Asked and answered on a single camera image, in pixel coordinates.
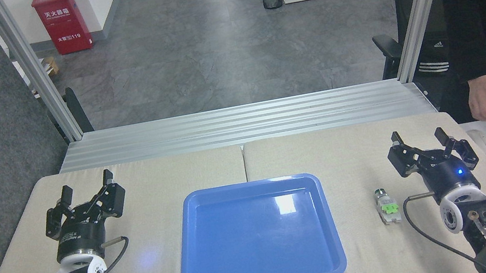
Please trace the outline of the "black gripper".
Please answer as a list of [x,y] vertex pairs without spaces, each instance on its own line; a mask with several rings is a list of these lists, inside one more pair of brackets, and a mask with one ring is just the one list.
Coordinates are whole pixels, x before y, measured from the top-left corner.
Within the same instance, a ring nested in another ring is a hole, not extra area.
[[[103,170],[103,186],[90,202],[78,206],[80,217],[76,219],[68,218],[74,216],[72,196],[73,189],[63,186],[55,208],[46,214],[46,236],[58,241],[58,263],[73,254],[105,255],[101,246],[105,242],[104,223],[108,217],[122,216],[125,189],[114,182],[109,169]],[[63,216],[68,218],[64,223]]]
[[[467,140],[456,140],[441,127],[434,133],[444,149],[435,150],[434,163],[426,164],[422,169],[423,180],[429,192],[433,191],[436,201],[440,201],[449,192],[464,185],[480,188],[480,182],[472,175],[479,162],[476,152]],[[428,160],[426,152],[404,144],[400,134],[391,134],[392,145],[388,151],[388,160],[401,177],[407,177],[420,169],[421,161]]]

